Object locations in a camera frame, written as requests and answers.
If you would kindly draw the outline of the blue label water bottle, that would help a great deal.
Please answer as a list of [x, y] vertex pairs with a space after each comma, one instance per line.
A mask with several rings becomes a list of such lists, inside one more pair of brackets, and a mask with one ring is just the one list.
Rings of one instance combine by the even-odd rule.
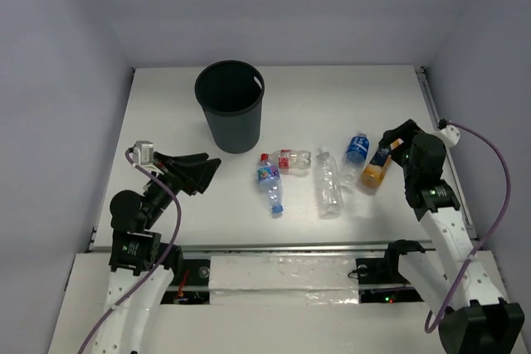
[[340, 182], [344, 188], [352, 189], [360, 177], [369, 150], [369, 140], [365, 133], [357, 132], [350, 140], [343, 156]]

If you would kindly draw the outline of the orange juice bottle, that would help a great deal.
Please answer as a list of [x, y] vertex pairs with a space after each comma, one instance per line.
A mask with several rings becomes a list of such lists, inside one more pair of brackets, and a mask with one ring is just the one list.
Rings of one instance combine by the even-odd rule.
[[360, 177], [362, 190], [370, 195], [377, 192], [382, 185], [387, 170], [391, 164], [391, 146], [382, 147], [374, 153]]

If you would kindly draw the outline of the colourful label blue cap bottle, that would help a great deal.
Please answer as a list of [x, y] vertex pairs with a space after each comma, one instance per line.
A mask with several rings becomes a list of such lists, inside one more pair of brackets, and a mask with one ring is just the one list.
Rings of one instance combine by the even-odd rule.
[[267, 200], [270, 212], [273, 215], [282, 214], [284, 212], [282, 184], [277, 166], [269, 162], [262, 162], [256, 174], [259, 188]]

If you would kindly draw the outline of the red label clear bottle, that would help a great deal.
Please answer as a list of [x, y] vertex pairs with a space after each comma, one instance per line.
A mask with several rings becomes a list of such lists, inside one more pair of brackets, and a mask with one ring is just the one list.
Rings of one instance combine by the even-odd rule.
[[277, 166], [281, 173], [304, 176], [311, 169], [311, 152], [281, 149], [273, 153], [262, 153], [261, 161]]

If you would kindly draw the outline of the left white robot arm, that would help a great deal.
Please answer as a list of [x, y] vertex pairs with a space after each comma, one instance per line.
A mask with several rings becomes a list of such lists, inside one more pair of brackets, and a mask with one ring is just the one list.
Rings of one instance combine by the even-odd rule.
[[204, 193], [222, 161], [206, 153], [172, 157], [150, 142], [127, 148], [125, 158], [148, 182], [143, 193], [123, 190], [110, 202], [112, 247], [104, 312], [91, 328], [81, 353], [145, 353], [156, 312], [170, 286], [183, 276], [183, 252], [176, 245], [180, 224], [169, 242], [152, 230], [170, 206], [183, 214], [178, 193]]

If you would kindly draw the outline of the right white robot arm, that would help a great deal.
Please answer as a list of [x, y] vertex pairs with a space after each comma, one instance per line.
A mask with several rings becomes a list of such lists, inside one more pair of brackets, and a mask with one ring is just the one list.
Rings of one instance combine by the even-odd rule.
[[448, 148], [462, 127], [441, 120], [427, 133], [409, 119], [386, 131], [381, 146], [403, 170], [405, 197], [429, 235], [441, 262], [436, 269], [416, 241], [398, 240], [387, 248], [383, 274], [405, 279], [430, 310], [426, 333], [437, 332], [447, 353], [510, 353], [524, 325], [524, 311], [509, 302], [489, 277], [465, 228], [460, 202], [442, 179]]

